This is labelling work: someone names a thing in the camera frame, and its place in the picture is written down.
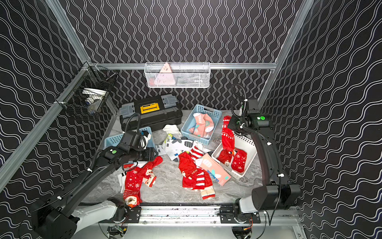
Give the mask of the white grey patterned sock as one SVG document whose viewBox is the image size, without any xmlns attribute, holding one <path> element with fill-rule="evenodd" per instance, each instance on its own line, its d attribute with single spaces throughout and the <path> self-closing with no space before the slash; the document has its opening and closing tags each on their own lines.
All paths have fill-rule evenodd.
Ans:
<svg viewBox="0 0 382 239">
<path fill-rule="evenodd" d="M 191 151 L 194 147 L 194 142 L 188 139 L 175 139 L 168 136 L 162 143 L 162 148 L 169 156 L 171 161 L 178 162 L 179 155 L 183 152 Z"/>
</svg>

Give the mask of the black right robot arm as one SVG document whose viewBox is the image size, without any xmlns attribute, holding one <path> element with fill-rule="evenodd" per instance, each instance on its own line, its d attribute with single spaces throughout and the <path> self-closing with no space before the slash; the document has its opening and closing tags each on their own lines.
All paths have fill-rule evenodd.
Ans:
<svg viewBox="0 0 382 239">
<path fill-rule="evenodd" d="M 262 186 L 237 201 L 241 213 L 287 210 L 295 205 L 300 187 L 291 182 L 276 146 L 274 125 L 269 115 L 260 112 L 256 98 L 240 100 L 241 114 L 233 116 L 228 128 L 240 136 L 250 135 L 262 170 Z"/>
</svg>

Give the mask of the red christmas sock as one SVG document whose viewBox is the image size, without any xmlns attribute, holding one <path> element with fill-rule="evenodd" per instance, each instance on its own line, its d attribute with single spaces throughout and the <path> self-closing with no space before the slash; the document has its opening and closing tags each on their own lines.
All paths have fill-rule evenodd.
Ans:
<svg viewBox="0 0 382 239">
<path fill-rule="evenodd" d="M 247 160 L 247 152 L 236 148 L 234 150 L 234 156 L 233 156 L 231 168 L 237 173 L 243 173 L 245 170 L 246 160 Z"/>
</svg>

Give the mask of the red white striped sock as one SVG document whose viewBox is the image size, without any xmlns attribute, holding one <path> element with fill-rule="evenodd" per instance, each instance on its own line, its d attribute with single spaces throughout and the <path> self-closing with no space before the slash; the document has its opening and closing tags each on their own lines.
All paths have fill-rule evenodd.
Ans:
<svg viewBox="0 0 382 239">
<path fill-rule="evenodd" d="M 197 160 L 197 159 L 199 159 L 199 158 L 202 158 L 202 157 L 205 155 L 205 153 L 204 153 L 203 151 L 199 150 L 199 149 L 195 146 L 195 147 L 193 147 L 193 148 L 191 149 L 191 151 L 190 151 L 190 155 L 191 155 L 191 158 L 192 158 L 193 160 Z"/>
</svg>

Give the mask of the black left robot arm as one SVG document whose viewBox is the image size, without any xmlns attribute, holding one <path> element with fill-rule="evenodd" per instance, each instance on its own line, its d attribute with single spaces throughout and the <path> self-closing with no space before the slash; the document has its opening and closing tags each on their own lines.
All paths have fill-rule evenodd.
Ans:
<svg viewBox="0 0 382 239">
<path fill-rule="evenodd" d="M 127 131 L 117 146 L 95 155 L 90 167 L 71 184 L 47 200 L 37 200 L 30 207 L 30 223 L 44 239 L 70 239 L 80 229 L 81 217 L 74 212 L 82 200 L 106 177 L 123 165 L 153 161 L 158 152 L 146 147 L 139 132 Z"/>
</svg>

